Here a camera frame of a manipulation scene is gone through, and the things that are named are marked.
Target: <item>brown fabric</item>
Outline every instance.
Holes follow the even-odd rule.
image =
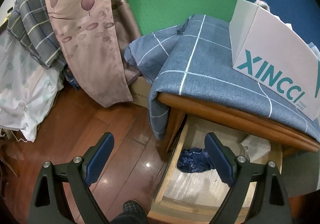
[[[124,67],[124,75],[127,84],[130,85],[141,73],[124,60],[124,49],[129,43],[141,37],[141,33],[127,0],[111,0],[111,8]]]
[[[127,23],[120,18],[121,22],[118,22],[118,18],[114,20],[111,0],[45,2],[63,54],[83,90],[105,107],[132,101],[115,30],[116,26],[119,27],[115,23],[125,24],[124,26]],[[118,13],[119,17],[123,17],[123,12]],[[124,31],[132,34],[130,29]],[[137,73],[130,71],[127,80],[131,81]]]

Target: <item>fabric pile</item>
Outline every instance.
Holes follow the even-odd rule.
[[[7,31],[0,127],[34,141],[64,78],[104,107],[132,101],[128,86],[141,73],[124,49],[141,34],[127,0],[16,0]]]

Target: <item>hardwood floor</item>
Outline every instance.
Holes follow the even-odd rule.
[[[122,204],[135,199],[147,210],[164,172],[165,162],[156,150],[146,108],[122,103],[103,108],[83,90],[67,85],[59,93],[49,115],[31,142],[12,142],[4,156],[18,174],[7,171],[4,198],[20,222],[28,219],[29,204],[43,162],[71,161],[95,145],[104,132],[111,132],[115,146],[98,182],[91,185],[95,199],[109,220],[122,212]],[[77,223],[83,223],[68,183],[66,196]]]

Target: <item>metal screw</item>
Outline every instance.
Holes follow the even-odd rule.
[[[239,162],[245,162],[246,158],[244,156],[238,156],[238,161]]]
[[[270,161],[270,162],[268,162],[268,164],[269,164],[269,166],[272,167],[272,168],[276,167],[276,164],[275,164],[274,161]]]
[[[43,163],[43,167],[44,168],[48,168],[50,166],[50,162],[49,161],[46,161]]]
[[[73,158],[73,162],[78,163],[81,162],[82,158],[81,156],[76,156],[75,158]]]

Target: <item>open drawer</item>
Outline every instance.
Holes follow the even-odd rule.
[[[246,133],[189,115],[148,217],[168,223],[182,223],[181,219],[183,223],[208,223],[215,215],[229,190],[217,171],[182,173],[176,167],[181,151],[191,147],[204,148],[204,137],[209,132],[214,132],[223,145],[240,155],[243,149],[240,142],[247,137]],[[270,144],[271,151],[254,163],[266,164],[272,160],[281,171],[282,147],[277,143]],[[237,222],[245,220],[255,186],[256,183],[250,184]]]

